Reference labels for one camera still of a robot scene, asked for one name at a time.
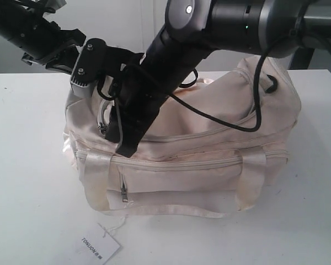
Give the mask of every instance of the white wall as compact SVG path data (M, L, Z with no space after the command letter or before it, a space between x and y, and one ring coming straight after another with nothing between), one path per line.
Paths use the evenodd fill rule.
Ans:
M87 38L102 38L110 46L134 52L146 51L164 24L167 0L67 0L68 5L48 17L63 29L78 28ZM44 72L42 66L27 66L20 61L22 51L0 37L0 72ZM214 52L199 66L200 71L229 71L247 57L231 51ZM287 67L290 58L282 59ZM328 68L331 59L317 51L311 68Z

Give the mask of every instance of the screw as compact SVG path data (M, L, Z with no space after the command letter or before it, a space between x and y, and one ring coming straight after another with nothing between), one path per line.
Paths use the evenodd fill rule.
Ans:
M193 7L192 7L192 6L188 6L188 7L186 8L186 13L187 13L187 14L190 14L192 11L193 11Z
M84 69L83 68L78 69L78 74L80 76L84 75Z

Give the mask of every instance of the bag handle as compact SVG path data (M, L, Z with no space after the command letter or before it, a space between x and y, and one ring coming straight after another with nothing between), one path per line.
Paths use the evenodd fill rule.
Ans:
M243 169L239 177L236 202L239 211L253 206L260 196L265 182L266 154L261 147L240 150ZM228 213L216 213L189 205L126 205L125 209L110 210L107 198L109 170L112 154L90 150L84 169L83 185L89 205L105 215L189 215L205 218L224 218Z

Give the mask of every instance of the fabric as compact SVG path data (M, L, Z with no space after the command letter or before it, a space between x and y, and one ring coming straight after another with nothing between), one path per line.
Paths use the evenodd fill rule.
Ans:
M216 81L200 78L175 93L205 113L253 127L258 60L250 57ZM278 81L274 93L267 93L273 85L268 75ZM115 154L116 144L98 129L108 124L111 105L97 93L89 99L71 94L64 151L76 163L88 203L104 214L221 218L237 210L234 201L239 210L252 208L262 187L275 182L289 158L285 143L301 102L287 71L271 58L260 76L260 97L263 123L253 133L216 124L169 99L137 152L125 158Z

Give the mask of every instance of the white table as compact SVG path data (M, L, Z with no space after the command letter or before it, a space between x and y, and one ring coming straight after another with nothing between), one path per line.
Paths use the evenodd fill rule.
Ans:
M331 74L291 76L303 102L292 159L258 205L221 220L128 218L108 264L331 264ZM77 230L119 222L88 206L62 154L68 90L67 75L0 75L0 265L52 264Z

